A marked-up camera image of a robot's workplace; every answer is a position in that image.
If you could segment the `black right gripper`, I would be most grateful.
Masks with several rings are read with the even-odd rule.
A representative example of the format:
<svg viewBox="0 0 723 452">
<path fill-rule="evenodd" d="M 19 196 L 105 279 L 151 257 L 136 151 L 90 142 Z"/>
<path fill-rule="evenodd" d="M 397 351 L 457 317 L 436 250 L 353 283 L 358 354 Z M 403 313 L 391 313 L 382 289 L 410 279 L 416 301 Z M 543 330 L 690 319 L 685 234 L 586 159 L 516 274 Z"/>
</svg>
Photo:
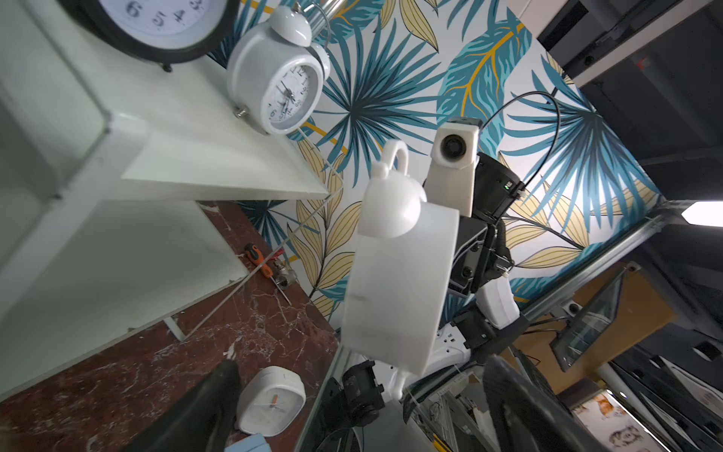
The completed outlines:
<svg viewBox="0 0 723 452">
<path fill-rule="evenodd" d="M 506 224 L 461 218 L 448 292 L 466 297 L 513 268 L 506 246 Z"/>
</svg>

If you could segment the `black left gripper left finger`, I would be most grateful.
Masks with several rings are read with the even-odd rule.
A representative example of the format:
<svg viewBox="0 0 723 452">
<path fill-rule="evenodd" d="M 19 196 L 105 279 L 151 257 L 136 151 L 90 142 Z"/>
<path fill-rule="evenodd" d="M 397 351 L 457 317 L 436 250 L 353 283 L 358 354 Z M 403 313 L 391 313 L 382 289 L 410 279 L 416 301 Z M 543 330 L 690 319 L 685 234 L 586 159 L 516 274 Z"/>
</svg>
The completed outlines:
<svg viewBox="0 0 723 452">
<path fill-rule="evenodd" d="M 224 450 L 233 430 L 241 389 L 237 363 L 220 362 L 124 450 Z"/>
</svg>

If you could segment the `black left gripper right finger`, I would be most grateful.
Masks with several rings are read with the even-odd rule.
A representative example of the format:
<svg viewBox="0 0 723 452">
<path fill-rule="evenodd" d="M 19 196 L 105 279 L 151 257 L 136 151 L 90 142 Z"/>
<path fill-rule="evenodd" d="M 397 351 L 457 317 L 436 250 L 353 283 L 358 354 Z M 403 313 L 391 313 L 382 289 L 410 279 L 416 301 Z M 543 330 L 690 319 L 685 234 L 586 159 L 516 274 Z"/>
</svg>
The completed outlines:
<svg viewBox="0 0 723 452">
<path fill-rule="evenodd" d="M 604 451 L 606 448 L 506 360 L 487 359 L 483 389 L 502 451 Z"/>
</svg>

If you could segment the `white square alarm clock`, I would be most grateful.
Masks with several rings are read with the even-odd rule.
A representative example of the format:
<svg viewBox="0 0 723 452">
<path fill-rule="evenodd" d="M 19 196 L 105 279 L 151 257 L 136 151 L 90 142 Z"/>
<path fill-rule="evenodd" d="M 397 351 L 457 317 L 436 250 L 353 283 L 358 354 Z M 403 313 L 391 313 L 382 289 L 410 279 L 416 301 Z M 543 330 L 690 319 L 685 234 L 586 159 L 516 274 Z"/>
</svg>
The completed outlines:
<svg viewBox="0 0 723 452">
<path fill-rule="evenodd" d="M 305 403 L 306 392 L 300 376 L 283 367 L 269 366 L 243 389 L 235 427 L 247 434 L 277 436 L 294 422 Z"/>
</svg>

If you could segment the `white twin-bell alarm clock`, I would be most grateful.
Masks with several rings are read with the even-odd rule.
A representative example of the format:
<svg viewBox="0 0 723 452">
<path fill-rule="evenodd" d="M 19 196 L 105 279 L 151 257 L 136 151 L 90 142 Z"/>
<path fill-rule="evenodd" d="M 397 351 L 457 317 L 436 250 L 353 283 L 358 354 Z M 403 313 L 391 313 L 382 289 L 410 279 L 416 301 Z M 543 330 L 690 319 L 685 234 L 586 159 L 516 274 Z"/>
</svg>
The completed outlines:
<svg viewBox="0 0 723 452">
<path fill-rule="evenodd" d="M 227 90 L 237 116 L 265 135 L 299 129 L 318 104 L 331 74 L 325 44 L 300 3 L 282 6 L 235 45 L 227 64 Z"/>
</svg>

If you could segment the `black twin-bell alarm clock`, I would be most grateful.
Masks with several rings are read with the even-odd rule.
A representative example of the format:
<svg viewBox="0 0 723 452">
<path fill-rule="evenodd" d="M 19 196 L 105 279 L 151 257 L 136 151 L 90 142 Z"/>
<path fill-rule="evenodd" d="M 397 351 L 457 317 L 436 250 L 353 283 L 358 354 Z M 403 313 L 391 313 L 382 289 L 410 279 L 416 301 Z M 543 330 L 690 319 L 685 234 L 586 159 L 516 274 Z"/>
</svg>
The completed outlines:
<svg viewBox="0 0 723 452">
<path fill-rule="evenodd" d="M 90 33 L 124 54 L 172 66 L 197 60 L 231 33 L 240 3 L 229 0 L 61 1 Z"/>
</svg>

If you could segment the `white round alarm clock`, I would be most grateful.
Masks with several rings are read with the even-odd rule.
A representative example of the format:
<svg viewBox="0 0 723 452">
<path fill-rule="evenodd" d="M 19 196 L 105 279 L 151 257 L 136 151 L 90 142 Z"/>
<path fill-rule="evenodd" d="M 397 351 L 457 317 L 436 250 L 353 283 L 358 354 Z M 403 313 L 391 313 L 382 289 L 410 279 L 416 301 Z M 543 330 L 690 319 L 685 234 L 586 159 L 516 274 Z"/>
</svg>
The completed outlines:
<svg viewBox="0 0 723 452">
<path fill-rule="evenodd" d="M 374 361 L 384 401 L 399 400 L 429 365 L 447 293 L 459 211 L 427 200 L 409 150 L 389 140 L 361 201 L 341 343 Z"/>
</svg>

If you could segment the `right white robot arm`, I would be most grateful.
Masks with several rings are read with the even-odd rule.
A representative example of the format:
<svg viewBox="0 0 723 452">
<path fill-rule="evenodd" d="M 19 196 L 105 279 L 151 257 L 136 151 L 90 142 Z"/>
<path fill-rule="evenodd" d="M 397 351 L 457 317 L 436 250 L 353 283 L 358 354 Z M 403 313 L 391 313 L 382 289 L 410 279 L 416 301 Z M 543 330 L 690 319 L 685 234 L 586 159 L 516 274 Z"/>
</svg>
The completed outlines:
<svg viewBox="0 0 723 452">
<path fill-rule="evenodd" d="M 520 317 L 508 278 L 514 261 L 502 216 L 520 199 L 525 184 L 497 159 L 480 154 L 472 187 L 472 211 L 459 221 L 448 284 L 448 294 L 465 305 L 444 306 L 427 368 L 420 377 L 411 374 L 405 389 L 446 369 L 457 374 L 465 365 L 481 365 L 489 342 Z"/>
</svg>

